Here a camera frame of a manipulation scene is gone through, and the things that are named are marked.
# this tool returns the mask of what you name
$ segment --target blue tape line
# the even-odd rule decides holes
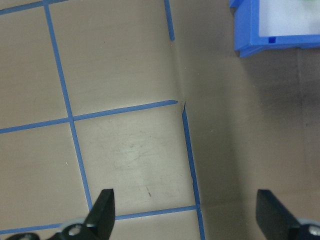
[[[51,126],[56,124],[64,124],[68,122],[69,122],[68,118],[60,118],[56,120],[36,122],[36,123],[31,123],[31,124],[26,124],[21,126],[12,126],[12,127],[0,129],[0,134],[11,133],[11,132],[27,130],[27,129],[35,129],[35,128],[46,127],[46,126]]]
[[[201,240],[206,240],[204,220],[203,220],[203,217],[202,217],[202,212],[201,212],[201,209],[200,209],[200,205],[196,205],[196,215],[198,217],[200,239]]]
[[[163,107],[163,106],[168,106],[168,105],[174,105],[177,103],[178,103],[178,101],[176,101],[176,100],[158,101],[158,102],[147,103],[147,104],[143,104],[143,105],[128,106],[128,107],[123,107],[123,108],[117,108],[117,109],[111,109],[111,110],[106,110],[106,111],[99,111],[99,112],[95,112],[95,113],[78,115],[78,116],[74,116],[73,120],[79,121],[79,120],[84,120],[84,119],[92,119],[92,118],[97,118],[97,117],[102,117],[102,116],[107,116],[107,115],[122,114],[122,113],[127,113],[127,112],[133,112],[133,111],[152,109],[152,108]]]
[[[197,209],[196,206],[193,205],[193,206],[169,208],[164,210],[146,211],[146,212],[140,212],[140,213],[127,214],[127,215],[119,215],[115,217],[115,220],[134,219],[134,218],[141,218],[141,217],[161,215],[161,214],[172,214],[172,213],[191,211],[196,209]]]
[[[49,0],[48,4],[55,4],[55,3],[65,2],[65,1],[67,0]],[[43,5],[44,4],[42,1],[36,1],[32,3],[24,4],[24,5],[8,7],[5,9],[1,9],[0,15],[11,14],[11,13],[20,12],[28,9],[34,9],[34,8],[42,7]]]
[[[56,228],[60,227],[60,225],[61,225],[61,223],[56,223],[56,224],[49,224],[49,225],[6,229],[6,230],[0,230],[0,234],[15,234],[15,233],[32,232],[32,231],[44,230],[44,229],[56,229]]]
[[[79,140],[78,140],[76,126],[75,126],[75,122],[74,121],[70,121],[70,128],[71,128],[71,133],[72,133],[72,137],[73,137],[75,153],[76,153],[77,160],[78,160],[78,165],[79,165],[79,168],[80,168],[80,173],[81,173],[81,178],[82,178],[82,184],[83,184],[83,187],[84,187],[84,193],[85,193],[86,202],[88,204],[89,210],[91,210],[92,209],[92,200],[91,200],[91,196],[90,196],[90,190],[89,190],[89,185],[88,185],[85,165],[84,165],[84,161],[82,159],[82,154],[81,154],[81,151],[80,151],[80,145],[79,145]]]
[[[193,156],[192,147],[191,147],[191,139],[190,139],[190,132],[189,132],[188,116],[187,116],[187,112],[186,112],[186,105],[184,105],[183,112],[182,112],[182,122],[183,122],[186,150],[187,150],[187,154],[188,154],[190,172],[191,172],[191,177],[192,177],[193,193],[194,193],[194,200],[195,200],[195,205],[196,205],[196,214],[198,217],[200,239],[205,240],[206,239],[205,228],[204,228],[204,221],[203,221],[203,217],[202,217],[202,212],[200,209],[200,195],[199,195],[199,189],[198,189],[194,156]]]
[[[171,213],[192,211],[196,209],[197,207],[193,205],[193,206],[169,208],[164,210],[146,211],[146,212],[140,212],[140,213],[127,214],[127,215],[119,215],[115,217],[115,220],[133,219],[133,218],[140,218],[140,217],[147,217],[147,216],[154,216],[154,215],[161,215],[161,214],[171,214]],[[56,223],[56,224],[49,224],[49,225],[12,228],[12,229],[0,230],[0,235],[31,232],[31,231],[44,230],[44,229],[56,229],[60,227],[60,225],[61,223]]]
[[[69,100],[68,91],[67,91],[67,85],[66,85],[66,81],[65,81],[65,75],[64,75],[63,68],[62,68],[62,64],[61,64],[58,44],[57,44],[57,40],[56,40],[56,36],[55,36],[54,25],[52,23],[52,18],[51,18],[48,2],[49,2],[48,0],[43,0],[45,17],[46,17],[46,21],[47,21],[47,25],[48,25],[48,29],[49,29],[49,33],[50,33],[52,49],[53,49],[53,53],[54,53],[56,67],[57,67],[58,74],[59,74],[62,94],[63,94],[64,103],[65,103],[65,107],[66,107],[66,112],[67,112],[69,123],[70,123],[73,143],[74,143],[75,152],[76,152],[76,156],[77,156],[77,160],[78,160],[78,165],[80,168],[85,198],[86,198],[86,201],[88,204],[88,208],[90,210],[92,208],[92,200],[91,200],[91,196],[90,196],[88,180],[87,180],[86,171],[85,171],[85,167],[84,167],[84,163],[83,163],[83,159],[82,159],[82,154],[80,151],[80,145],[79,145],[79,140],[78,140],[78,136],[77,136],[76,126],[75,126],[75,122],[74,122],[73,115],[72,115],[70,100]]]
[[[165,15],[166,15],[166,22],[168,24],[168,31],[170,40],[175,40],[175,31],[174,31],[174,24],[172,22],[172,15],[170,9],[170,2],[169,0],[164,0],[164,8],[165,8]]]

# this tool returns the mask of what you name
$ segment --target blue plastic bin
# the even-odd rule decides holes
[[[234,50],[240,51],[240,57],[263,50],[320,47],[319,34],[259,36],[260,0],[229,0],[229,4],[231,8],[236,8]]]

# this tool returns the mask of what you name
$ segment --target floor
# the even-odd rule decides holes
[[[111,239],[263,240],[258,189],[320,221],[319,49],[240,58],[227,0],[32,2],[0,2],[1,239],[103,188]]]
[[[111,239],[200,239],[164,2],[0,8],[0,238],[48,238],[113,188]]]

